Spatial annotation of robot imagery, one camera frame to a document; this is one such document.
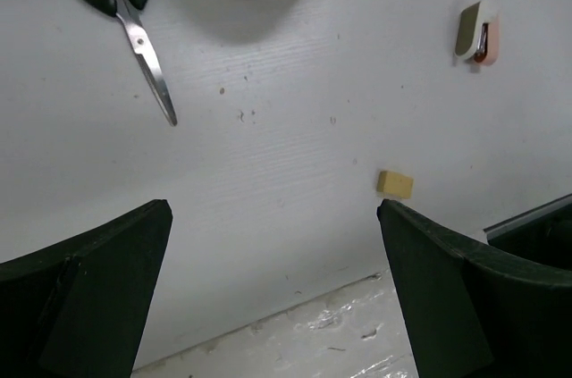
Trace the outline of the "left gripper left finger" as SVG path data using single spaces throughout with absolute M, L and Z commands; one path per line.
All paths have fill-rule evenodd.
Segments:
M 129 377 L 168 239 L 155 199 L 1 265 L 3 377 Z

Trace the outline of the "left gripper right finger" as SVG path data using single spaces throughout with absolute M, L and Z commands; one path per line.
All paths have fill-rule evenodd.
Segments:
M 420 376 L 570 376 L 571 270 L 514 256 L 395 200 L 377 217 Z

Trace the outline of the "tan eraser block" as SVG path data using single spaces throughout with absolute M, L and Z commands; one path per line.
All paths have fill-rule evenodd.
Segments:
M 384 170 L 379 173 L 376 191 L 386 196 L 409 199 L 413 186 L 413 178 L 399 172 Z

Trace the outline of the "pink mini stapler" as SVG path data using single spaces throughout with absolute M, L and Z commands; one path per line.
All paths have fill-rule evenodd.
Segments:
M 466 7 L 459 16 L 454 55 L 461 61 L 493 65 L 500 52 L 500 17 L 486 0 Z

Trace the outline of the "black handled scissors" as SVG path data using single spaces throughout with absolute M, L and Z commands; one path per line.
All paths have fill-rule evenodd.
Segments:
M 166 120 L 171 126 L 178 124 L 178 118 L 169 89 L 165 82 L 156 51 L 144 29 L 139 13 L 148 0 L 82 0 L 103 15 L 117 19 L 123 26 L 131 49 L 160 105 Z

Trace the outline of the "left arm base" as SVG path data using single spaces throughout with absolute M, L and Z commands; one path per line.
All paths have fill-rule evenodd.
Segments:
M 514 256 L 571 270 L 571 195 L 484 229 L 487 242 Z

